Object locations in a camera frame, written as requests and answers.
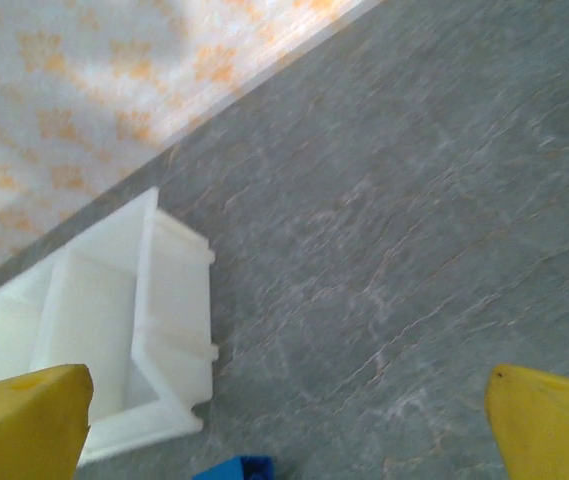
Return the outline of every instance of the yellow object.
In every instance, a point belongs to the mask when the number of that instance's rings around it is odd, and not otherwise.
[[[569,378],[498,365],[485,407],[512,480],[569,479]]]
[[[93,383],[84,365],[0,382],[0,480],[73,477],[88,434]]]

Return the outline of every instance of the marble floor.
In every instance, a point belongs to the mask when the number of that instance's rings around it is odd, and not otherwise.
[[[200,434],[78,479],[505,478],[491,368],[569,375],[569,0],[393,0],[0,269],[150,185],[211,239]]]

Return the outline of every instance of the white plastic bin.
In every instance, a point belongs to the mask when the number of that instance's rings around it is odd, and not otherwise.
[[[0,380],[88,365],[80,464],[201,430],[213,394],[208,241],[149,190],[0,288]]]

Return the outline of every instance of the blue object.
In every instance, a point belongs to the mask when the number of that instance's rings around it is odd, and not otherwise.
[[[275,480],[275,465],[271,457],[245,455],[198,473],[193,480]]]

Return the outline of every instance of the orange floral pattern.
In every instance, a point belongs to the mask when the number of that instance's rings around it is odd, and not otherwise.
[[[0,263],[377,1],[0,0]]]

